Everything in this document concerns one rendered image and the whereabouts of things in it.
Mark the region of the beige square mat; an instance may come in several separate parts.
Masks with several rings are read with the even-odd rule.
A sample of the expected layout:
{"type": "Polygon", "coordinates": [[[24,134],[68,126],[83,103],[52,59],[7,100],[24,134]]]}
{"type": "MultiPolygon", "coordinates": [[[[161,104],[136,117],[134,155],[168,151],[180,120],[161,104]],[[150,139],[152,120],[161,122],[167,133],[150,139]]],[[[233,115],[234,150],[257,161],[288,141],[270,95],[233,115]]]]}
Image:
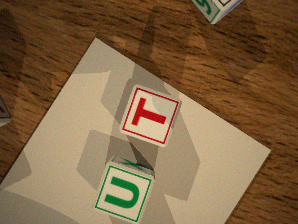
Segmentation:
{"type": "Polygon", "coordinates": [[[139,224],[225,224],[270,151],[95,37],[0,184],[0,224],[133,224],[92,208],[114,155],[154,169],[139,224]],[[166,147],[119,130],[137,84],[182,101],[166,147]]]}

